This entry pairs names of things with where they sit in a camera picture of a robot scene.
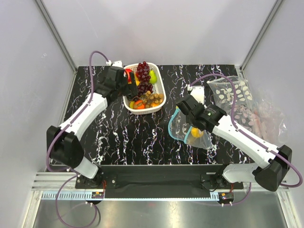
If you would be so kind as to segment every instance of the black marble tabletop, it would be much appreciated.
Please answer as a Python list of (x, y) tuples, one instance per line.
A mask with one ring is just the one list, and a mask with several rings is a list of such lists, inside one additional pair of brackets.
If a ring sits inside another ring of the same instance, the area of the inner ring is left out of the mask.
[[(215, 164), (251, 162), (242, 151), (226, 140), (213, 136), (214, 146), (199, 149), (169, 136), (168, 123), (175, 111), (176, 100), (183, 97), (186, 84), (210, 73), (237, 75), (234, 65), (163, 65), (158, 66), (167, 95), (166, 104), (153, 114), (131, 114), (120, 97), (99, 114), (84, 133), (81, 144), (85, 155), (94, 163), (113, 165), (152, 164)], [(105, 66), (94, 67), (95, 83), (106, 72)], [(212, 103), (213, 94), (205, 86), (205, 103)], [(88, 67), (78, 68), (68, 102), (65, 120), (84, 102), (90, 90)]]

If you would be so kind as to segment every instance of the basket rim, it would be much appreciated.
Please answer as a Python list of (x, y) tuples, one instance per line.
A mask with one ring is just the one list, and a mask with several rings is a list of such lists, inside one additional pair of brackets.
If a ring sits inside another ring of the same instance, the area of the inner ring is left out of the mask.
[[(162, 90), (163, 90), (163, 96), (164, 96), (164, 98), (163, 98), (163, 103), (161, 103), (159, 106), (156, 106), (156, 107), (153, 107), (153, 108), (132, 109), (132, 108), (130, 108), (130, 107), (127, 105), (127, 103), (126, 103), (126, 96), (123, 96), (123, 104), (124, 104), (124, 106), (125, 106), (130, 112), (133, 112), (133, 113), (149, 112), (149, 111), (156, 110), (156, 109), (158, 109), (158, 108), (161, 108), (161, 107), (165, 104), (165, 102), (166, 102), (166, 100), (167, 100), (167, 96), (166, 96), (166, 92), (165, 92), (165, 87), (163, 86), (163, 83), (162, 83), (162, 76), (161, 76), (161, 73), (160, 73), (160, 70), (159, 70), (158, 66), (156, 66), (154, 63), (148, 63), (148, 62), (147, 62), (147, 64), (148, 64), (148, 65), (152, 65), (152, 66), (154, 66), (154, 67), (157, 69), (157, 73), (158, 73), (158, 75), (159, 75), (160, 83), (161, 83)], [(138, 65), (138, 63), (130, 64), (130, 65), (125, 66), (124, 69), (128, 69), (128, 68), (131, 68), (131, 67), (134, 67), (134, 66), (137, 66), (137, 65)]]

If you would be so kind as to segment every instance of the reflective metal surface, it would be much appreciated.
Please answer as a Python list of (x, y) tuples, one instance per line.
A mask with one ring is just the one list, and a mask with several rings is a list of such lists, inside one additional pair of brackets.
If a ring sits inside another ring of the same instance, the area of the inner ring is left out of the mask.
[[(236, 201), (244, 197), (236, 193)], [(87, 205), (73, 211), (79, 201), (59, 201), (65, 222), (81, 227), (94, 216)], [(287, 227), (278, 196), (273, 192), (252, 192), (246, 202), (233, 207), (212, 207), (199, 202), (104, 201), (98, 204), (101, 220), (95, 228), (285, 228)], [(57, 219), (55, 202), (42, 200), (35, 228), (65, 228)]]

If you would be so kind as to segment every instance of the white basket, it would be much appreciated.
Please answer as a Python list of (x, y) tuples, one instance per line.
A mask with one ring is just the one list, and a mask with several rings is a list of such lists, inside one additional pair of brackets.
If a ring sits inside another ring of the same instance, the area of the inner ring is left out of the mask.
[[(165, 93), (165, 88), (163, 87), (163, 83), (162, 83), (162, 77), (161, 77), (161, 73), (159, 68), (153, 64), (153, 63), (147, 63), (150, 67), (150, 70), (153, 70), (157, 76), (157, 82), (155, 84), (153, 84), (153, 93), (158, 93), (158, 94), (163, 94), (164, 98), (163, 98), (163, 102), (156, 107), (153, 108), (145, 108), (145, 109), (132, 109), (129, 107), (130, 101), (127, 99), (126, 96), (123, 97), (123, 103), (124, 106), (132, 113), (132, 114), (136, 114), (136, 115), (143, 115), (143, 114), (149, 114), (149, 113), (155, 113), (157, 111), (159, 111), (162, 106), (165, 104), (166, 102), (166, 93)], [(137, 66), (138, 64), (132, 64), (132, 65), (128, 65), (125, 66), (125, 69), (131, 69), (134, 73), (136, 73), (137, 70)]]

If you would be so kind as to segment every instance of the marble surface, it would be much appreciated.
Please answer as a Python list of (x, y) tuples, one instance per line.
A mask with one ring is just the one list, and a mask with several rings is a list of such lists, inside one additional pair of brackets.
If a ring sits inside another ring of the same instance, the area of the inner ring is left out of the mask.
[[(168, 123), (175, 111), (176, 100), (186, 94), (186, 84), (210, 73), (237, 75), (233, 65), (176, 65), (158, 66), (163, 79), (167, 101), (153, 114), (133, 115), (120, 97), (107, 110), (96, 117), (84, 133), (81, 144), (85, 155), (98, 164), (151, 165), (151, 164), (215, 164), (251, 162), (238, 148), (226, 140), (212, 136), (210, 150), (194, 148), (172, 139)], [(105, 66), (94, 67), (95, 83), (106, 73)], [(207, 79), (206, 105), (213, 103), (213, 94)], [(78, 68), (73, 90), (68, 102), (65, 120), (84, 102), (90, 89), (88, 67)]]

